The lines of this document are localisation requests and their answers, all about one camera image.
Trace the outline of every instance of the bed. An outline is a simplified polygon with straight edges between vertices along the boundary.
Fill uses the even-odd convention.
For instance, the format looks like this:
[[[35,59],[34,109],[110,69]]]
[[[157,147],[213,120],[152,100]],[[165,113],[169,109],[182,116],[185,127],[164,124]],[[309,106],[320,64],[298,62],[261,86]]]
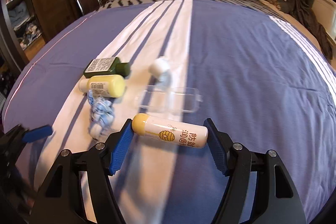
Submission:
[[[251,151],[275,149],[311,221],[336,184],[336,80],[316,41],[256,0],[130,1],[107,3],[72,23],[18,78],[2,112],[5,132],[18,123],[54,130],[26,146],[16,164],[22,177],[37,190],[60,151],[95,144],[87,130],[90,106],[77,87],[90,60],[118,56],[131,63],[127,90],[113,105],[116,132],[139,112],[133,94],[152,84],[148,66],[164,55],[172,86],[197,88],[203,103],[195,113],[154,115],[194,124],[210,117]],[[110,181],[127,223],[203,224],[211,222],[227,178],[207,146],[136,136]],[[249,218],[255,182],[251,176],[241,221]],[[95,221],[85,173],[82,189],[87,217]]]

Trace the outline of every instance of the yellow cap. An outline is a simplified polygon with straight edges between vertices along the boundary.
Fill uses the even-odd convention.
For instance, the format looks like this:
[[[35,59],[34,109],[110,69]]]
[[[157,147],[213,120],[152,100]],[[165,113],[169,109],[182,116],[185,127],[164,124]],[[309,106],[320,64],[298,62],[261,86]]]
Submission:
[[[121,75],[109,75],[113,78],[110,84],[109,92],[111,97],[119,98],[124,94],[125,91],[125,80]]]
[[[145,135],[145,124],[149,115],[145,113],[139,113],[134,116],[132,121],[132,129],[136,134],[141,136]]]

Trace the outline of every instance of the silver bolt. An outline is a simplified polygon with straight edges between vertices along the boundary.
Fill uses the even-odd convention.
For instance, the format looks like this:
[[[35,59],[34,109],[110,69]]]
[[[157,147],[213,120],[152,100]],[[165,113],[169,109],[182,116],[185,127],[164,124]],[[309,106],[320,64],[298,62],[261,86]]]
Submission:
[[[274,150],[270,150],[270,151],[268,151],[268,154],[269,154],[271,157],[276,157],[276,156],[277,156],[277,153],[276,153]]]
[[[240,143],[234,143],[233,144],[233,148],[235,150],[242,150],[243,149],[243,146],[240,144]]]
[[[68,156],[69,155],[69,150],[67,149],[64,149],[62,152],[61,152],[61,156],[62,157],[65,157],[65,156]]]
[[[104,149],[104,147],[105,147],[104,143],[97,143],[96,144],[96,149],[98,149],[98,150],[102,150],[102,149]]]

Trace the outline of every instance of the clear plastic container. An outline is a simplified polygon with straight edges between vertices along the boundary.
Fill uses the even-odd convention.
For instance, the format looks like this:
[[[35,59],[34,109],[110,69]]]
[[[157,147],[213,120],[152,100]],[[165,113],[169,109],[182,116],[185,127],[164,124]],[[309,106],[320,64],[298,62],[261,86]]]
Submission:
[[[165,88],[148,85],[135,99],[137,107],[148,112],[181,112],[193,113],[199,109],[202,96],[198,89],[193,88]]]

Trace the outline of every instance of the bottle label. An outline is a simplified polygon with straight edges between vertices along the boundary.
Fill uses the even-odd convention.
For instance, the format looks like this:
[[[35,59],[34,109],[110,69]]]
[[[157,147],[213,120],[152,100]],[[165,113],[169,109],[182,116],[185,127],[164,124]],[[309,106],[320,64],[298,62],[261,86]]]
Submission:
[[[114,60],[115,57],[95,59],[90,63],[85,72],[108,71]]]
[[[150,116],[145,124],[144,135],[179,145],[203,147],[206,143],[207,129],[194,124]]]
[[[91,82],[90,89],[93,96],[111,97],[109,92],[109,82]]]

